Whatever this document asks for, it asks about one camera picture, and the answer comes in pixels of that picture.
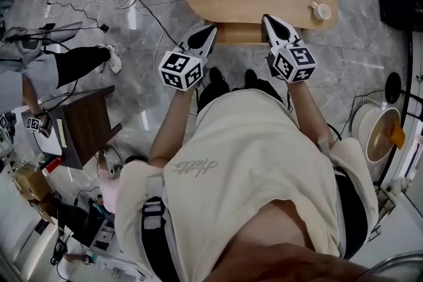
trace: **white cup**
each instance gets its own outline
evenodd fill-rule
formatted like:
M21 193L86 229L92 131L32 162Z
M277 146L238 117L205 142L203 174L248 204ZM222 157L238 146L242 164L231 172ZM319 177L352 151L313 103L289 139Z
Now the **white cup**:
M326 4L317 4L312 2L311 7L313 8L313 14L319 20L329 20L332 16L332 11Z

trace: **marble floor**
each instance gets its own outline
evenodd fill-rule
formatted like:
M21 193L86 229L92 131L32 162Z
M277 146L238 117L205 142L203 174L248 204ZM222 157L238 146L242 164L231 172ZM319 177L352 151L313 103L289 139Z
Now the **marble floor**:
M78 82L78 90L115 85L116 91L108 99L108 111L112 125L122 122L123 130L113 138L122 158L132 154L148 154L158 128L165 117L172 90L164 88L154 75L163 53L172 48L165 36L161 40L157 57L153 58L161 30L140 3L137 9L111 9L95 5L89 0L50 0L62 4L78 4L79 9L110 27L103 34L100 30L80 31L67 42L69 48L94 46L99 43L116 46L122 57L122 71L114 75L109 69L101 74L92 72ZM116 6L117 0L102 0ZM201 18L190 8L187 0L142 0L155 13L175 40L187 31L201 25ZM7 26L37 28L46 22L57 25L77 20L84 27L94 27L95 22L83 13L54 5L46 18L46 0L15 0L7 13ZM337 130L345 124L355 95L365 94L384 87L387 75L396 71L403 83L406 80L406 46L402 32L383 24L379 19L378 0L338 0L338 22L334 28L320 32L302 32L304 40L319 60L319 68L308 82L311 93L327 122ZM231 87L240 86L243 73L253 68L263 79L268 79L286 97L286 86L271 79L264 56L266 46L217 46L210 64L218 66ZM356 101L356 108L361 100ZM189 137L195 124L195 100L186 136ZM343 135L348 134L347 127ZM109 165L118 163L114 153L107 155ZM371 168L374 179L379 176L383 164ZM97 175L95 159L84 171L57 168L49 177L52 184L69 202L80 189L95 187Z

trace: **cardboard box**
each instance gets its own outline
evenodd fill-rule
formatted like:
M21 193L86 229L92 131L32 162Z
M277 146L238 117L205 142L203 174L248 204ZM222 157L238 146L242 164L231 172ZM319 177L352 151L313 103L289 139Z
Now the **cardboard box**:
M58 211L53 203L53 196L51 194L47 194L46 197L41 201L31 200L28 201L30 206L37 210L37 212L41 215L41 217L52 223L55 224L52 217L58 216Z
M40 170L35 171L30 164L17 169L13 182L21 196L27 200L42 201L48 193L53 192L43 173Z

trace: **red object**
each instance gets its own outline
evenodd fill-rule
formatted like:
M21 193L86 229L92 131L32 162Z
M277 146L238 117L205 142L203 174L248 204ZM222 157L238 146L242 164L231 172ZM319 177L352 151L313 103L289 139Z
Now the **red object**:
M42 170L42 173L44 174L44 176L47 176L48 174L50 174L51 172L53 172L53 170L55 170L62 162L63 161L62 161L61 157L55 158L51 163L49 163Z

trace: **black strap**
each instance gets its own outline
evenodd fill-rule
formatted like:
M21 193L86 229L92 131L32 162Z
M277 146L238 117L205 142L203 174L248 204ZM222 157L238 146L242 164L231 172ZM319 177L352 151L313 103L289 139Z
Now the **black strap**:
M344 259L349 260L363 246L367 238L367 215L364 205L360 199L354 184L345 169L336 166L336 183L341 200L342 213L344 214L344 224L346 233L346 249Z
M151 203L157 203L159 210L151 211ZM179 277L173 265L171 251L167 244L165 234L166 220L163 218L165 205L160 197L148 199L143 206L141 218L141 239L151 268L162 282L178 282ZM145 220L148 217L160 216L160 226L155 229L145 228Z

